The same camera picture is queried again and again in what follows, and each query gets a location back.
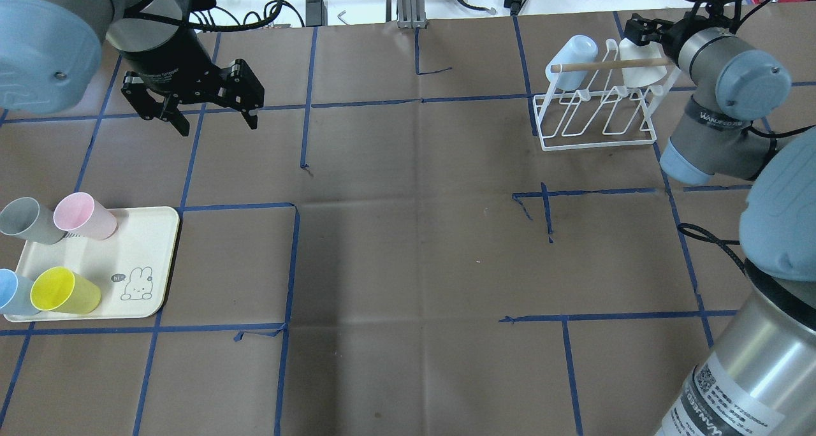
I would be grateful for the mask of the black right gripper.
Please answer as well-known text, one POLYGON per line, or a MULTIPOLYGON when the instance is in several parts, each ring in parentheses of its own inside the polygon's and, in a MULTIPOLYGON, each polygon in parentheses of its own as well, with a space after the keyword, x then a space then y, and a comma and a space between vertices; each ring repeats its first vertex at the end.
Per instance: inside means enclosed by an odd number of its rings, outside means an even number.
POLYGON ((735 34, 755 12, 772 0, 764 0, 742 15, 743 0, 685 0, 694 5, 684 17, 674 23, 661 18, 645 18, 632 13, 623 29, 623 37, 638 47, 651 42, 664 44, 664 51, 670 57, 678 57, 683 44, 693 35, 711 27, 725 29, 735 34))

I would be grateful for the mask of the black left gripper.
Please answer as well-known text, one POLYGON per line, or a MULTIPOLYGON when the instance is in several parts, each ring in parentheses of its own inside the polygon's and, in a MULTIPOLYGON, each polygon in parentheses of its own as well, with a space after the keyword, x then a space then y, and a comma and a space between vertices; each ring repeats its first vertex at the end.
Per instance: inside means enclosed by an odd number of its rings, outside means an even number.
POLYGON ((187 137, 190 124, 179 103, 207 100, 238 111, 251 130, 258 128, 265 88, 250 65, 235 59, 230 66, 218 68, 189 27, 124 18, 119 20, 119 52, 131 66, 120 93, 141 119, 169 122, 181 137, 187 137))

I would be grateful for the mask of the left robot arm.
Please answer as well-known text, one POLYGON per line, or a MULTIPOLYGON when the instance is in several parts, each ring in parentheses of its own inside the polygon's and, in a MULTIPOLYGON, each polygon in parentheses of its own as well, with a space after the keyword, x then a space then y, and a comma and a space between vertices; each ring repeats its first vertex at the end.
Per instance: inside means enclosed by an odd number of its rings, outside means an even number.
POLYGON ((5 110, 52 114, 77 105, 100 67, 105 42, 130 64, 120 93, 141 119, 189 122, 181 105, 238 111, 251 129, 265 88, 244 59, 216 65, 196 32, 236 32, 270 24, 195 23, 215 0, 1 0, 1 101, 5 110))

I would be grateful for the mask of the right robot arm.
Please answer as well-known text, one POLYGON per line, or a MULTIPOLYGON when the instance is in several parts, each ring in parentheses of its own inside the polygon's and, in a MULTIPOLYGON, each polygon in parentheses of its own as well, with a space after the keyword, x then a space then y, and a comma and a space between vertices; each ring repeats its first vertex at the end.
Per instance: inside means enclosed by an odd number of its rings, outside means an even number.
POLYGON ((815 178, 813 126, 773 134, 762 119, 792 79, 738 38, 742 0, 686 0, 682 20, 633 15, 625 37, 651 41, 696 84, 662 152, 671 178, 752 181, 738 225, 751 294, 709 355, 685 378, 655 435, 813 435, 815 426, 815 178))

